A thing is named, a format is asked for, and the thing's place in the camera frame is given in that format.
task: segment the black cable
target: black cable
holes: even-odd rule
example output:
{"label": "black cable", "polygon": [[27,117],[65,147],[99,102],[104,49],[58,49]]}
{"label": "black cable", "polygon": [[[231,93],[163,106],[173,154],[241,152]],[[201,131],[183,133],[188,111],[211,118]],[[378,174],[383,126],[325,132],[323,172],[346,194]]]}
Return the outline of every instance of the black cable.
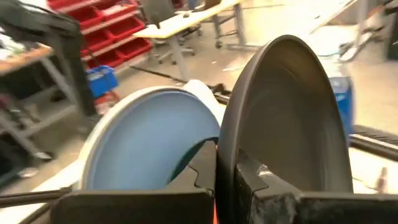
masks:
{"label": "black cable", "polygon": [[148,70],[148,69],[145,69],[145,68],[140,68],[140,67],[133,66],[133,65],[130,65],[130,68],[136,69],[138,71],[150,73],[150,74],[153,74],[153,75],[158,75],[160,77],[169,78],[171,80],[174,80],[174,81],[177,81],[177,82],[180,82],[180,83],[186,83],[186,81],[184,81],[184,80],[181,80],[179,78],[174,78],[171,75],[164,74],[164,73],[161,73],[161,72],[155,72],[155,71],[152,71],[152,70]]}
{"label": "black cable", "polygon": [[238,34],[238,31],[237,30],[231,30],[231,31],[228,31],[226,34],[223,34],[221,36],[222,37],[227,37],[227,36],[231,36],[231,35],[235,35],[235,34]]}
{"label": "black cable", "polygon": [[369,186],[365,181],[363,181],[363,180],[361,180],[361,179],[359,179],[359,178],[357,178],[357,177],[353,177],[353,180],[356,180],[356,181],[360,182],[360,183],[363,184],[367,189],[377,191],[377,188]]}
{"label": "black cable", "polygon": [[64,196],[71,192],[71,190],[71,187],[65,187],[60,190],[49,190],[45,192],[3,195],[0,196],[0,208],[50,202]]}

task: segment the red bin shelf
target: red bin shelf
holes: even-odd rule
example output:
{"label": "red bin shelf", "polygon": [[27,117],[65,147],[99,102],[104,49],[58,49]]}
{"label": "red bin shelf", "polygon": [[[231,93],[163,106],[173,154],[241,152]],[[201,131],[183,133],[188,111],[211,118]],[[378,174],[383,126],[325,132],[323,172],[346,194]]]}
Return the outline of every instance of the red bin shelf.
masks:
{"label": "red bin shelf", "polygon": [[152,46],[148,40],[143,38],[136,38],[118,47],[117,50],[121,52],[124,61],[127,61],[140,54],[148,52],[151,47]]}
{"label": "red bin shelf", "polygon": [[[123,58],[124,56],[117,50],[112,50],[96,57],[99,65],[107,65],[113,68],[121,65],[123,63]],[[87,61],[87,65],[89,68],[95,68],[98,66],[94,59]]]}
{"label": "red bin shelf", "polygon": [[145,24],[136,17],[123,19],[108,27],[108,30],[116,41],[130,37],[133,33],[145,28]]}
{"label": "red bin shelf", "polygon": [[137,5],[131,0],[107,0],[100,2],[96,7],[104,15],[105,20],[108,21],[136,10]]}
{"label": "red bin shelf", "polygon": [[175,9],[180,9],[183,6],[182,0],[172,0],[172,3]]}
{"label": "red bin shelf", "polygon": [[68,12],[68,15],[79,21],[81,30],[98,25],[104,20],[102,12],[93,6]]}
{"label": "red bin shelf", "polygon": [[96,52],[98,50],[107,47],[114,42],[114,37],[112,37],[111,33],[107,30],[98,30],[92,32],[90,34],[85,35],[86,45],[83,45],[81,50],[81,56],[87,56],[89,51],[87,47],[92,51]]}

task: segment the concrete floor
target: concrete floor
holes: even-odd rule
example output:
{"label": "concrete floor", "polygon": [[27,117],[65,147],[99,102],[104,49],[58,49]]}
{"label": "concrete floor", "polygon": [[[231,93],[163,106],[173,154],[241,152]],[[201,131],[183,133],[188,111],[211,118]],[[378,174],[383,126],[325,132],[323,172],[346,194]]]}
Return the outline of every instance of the concrete floor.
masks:
{"label": "concrete floor", "polygon": [[[279,2],[277,0],[245,0],[243,6],[263,6],[265,4],[278,4]],[[244,10],[246,36],[249,42],[266,43],[276,34],[288,32],[292,29],[297,30],[308,20],[313,19],[316,14],[315,10],[305,11],[298,4],[298,1],[294,1],[294,4],[289,4],[288,1],[282,3],[286,3],[287,6]],[[191,72],[190,78],[199,79],[209,85],[224,83],[228,89],[232,89],[241,70],[253,53],[229,51],[225,48],[215,49],[215,33],[212,24],[203,24],[202,27],[203,36],[192,35],[187,42],[197,53],[196,56],[186,56],[186,62]],[[233,30],[233,21],[224,24],[222,29],[223,32]],[[223,42],[236,42],[236,38],[234,36],[226,37]],[[356,123],[398,134],[398,126],[396,125],[398,124],[398,117],[395,116],[395,114],[398,114],[398,99],[395,97],[395,92],[398,91],[398,77],[394,73],[394,71],[397,71],[398,63],[383,62],[380,58],[382,58],[381,45],[369,44],[356,61],[347,65],[356,90]],[[162,65],[159,65],[155,60],[151,60],[140,66],[179,77],[178,67],[171,65],[169,60],[166,60]],[[119,74],[118,78],[120,86],[116,92],[121,97],[148,86],[178,85],[178,83],[168,79],[137,72],[133,69],[125,70]],[[78,157],[84,143],[76,134],[73,124],[77,124],[76,119],[73,117],[67,118],[36,135],[35,141],[37,144],[48,151],[55,152],[57,159],[43,164],[37,176],[14,182],[0,194],[28,192],[72,163]],[[372,185],[379,168],[371,169],[370,172],[374,172],[374,175],[372,174],[371,177],[364,175],[358,178]]]}

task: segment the blue plastic bin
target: blue plastic bin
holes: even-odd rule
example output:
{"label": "blue plastic bin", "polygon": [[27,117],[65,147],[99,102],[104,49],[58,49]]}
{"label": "blue plastic bin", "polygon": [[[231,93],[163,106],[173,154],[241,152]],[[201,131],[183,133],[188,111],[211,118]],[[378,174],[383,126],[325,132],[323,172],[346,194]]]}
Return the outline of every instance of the blue plastic bin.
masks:
{"label": "blue plastic bin", "polygon": [[118,79],[114,76],[114,69],[101,65],[87,71],[90,80],[90,89],[95,98],[103,96],[106,92],[119,86]]}

